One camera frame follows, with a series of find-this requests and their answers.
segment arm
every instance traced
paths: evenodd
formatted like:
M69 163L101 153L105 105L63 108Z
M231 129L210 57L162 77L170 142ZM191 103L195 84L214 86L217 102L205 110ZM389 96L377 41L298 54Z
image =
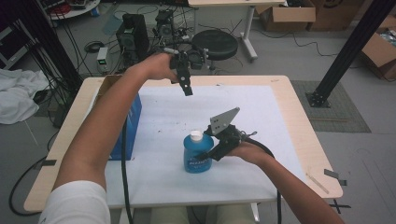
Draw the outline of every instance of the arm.
M344 223L311 188L261 148L243 142L229 155L259 166L280 191L301 223Z
M75 180L90 180L106 188L108 156L120 135L132 101L148 79L177 81L169 69L171 55L158 54L128 68L84 120L64 159L54 189Z

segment blue box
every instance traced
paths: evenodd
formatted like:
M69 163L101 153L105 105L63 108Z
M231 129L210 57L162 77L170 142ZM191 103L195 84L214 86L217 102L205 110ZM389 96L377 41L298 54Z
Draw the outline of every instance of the blue box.
M134 149L134 139L136 138L137 125L139 124L140 112L142 111L142 103L140 101L139 94L134 98L131 109L127 116L126 126L126 160L129 161L132 157L132 150ZM110 161L120 161L122 152L122 130L120 132L119 139L110 153L108 158Z

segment blue bottle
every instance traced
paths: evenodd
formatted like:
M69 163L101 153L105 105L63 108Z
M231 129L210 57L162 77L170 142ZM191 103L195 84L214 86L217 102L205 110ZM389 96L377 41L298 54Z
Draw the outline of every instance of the blue bottle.
M184 138L184 168L188 173L198 174L210 169L212 159L199 161L194 157L209 151L213 145L212 137L200 131L192 131Z

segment white sleeve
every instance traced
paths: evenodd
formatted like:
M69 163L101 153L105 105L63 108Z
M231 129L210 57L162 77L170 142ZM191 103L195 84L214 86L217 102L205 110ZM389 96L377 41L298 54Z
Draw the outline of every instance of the white sleeve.
M91 181L66 183L49 195L38 223L109 224L106 191Z

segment white bottle cap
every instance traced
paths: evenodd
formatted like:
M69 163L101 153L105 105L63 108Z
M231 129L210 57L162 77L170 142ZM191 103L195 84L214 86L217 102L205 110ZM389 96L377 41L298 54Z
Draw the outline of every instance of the white bottle cap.
M201 131L191 131L190 138L192 142L198 143L202 141L203 135Z

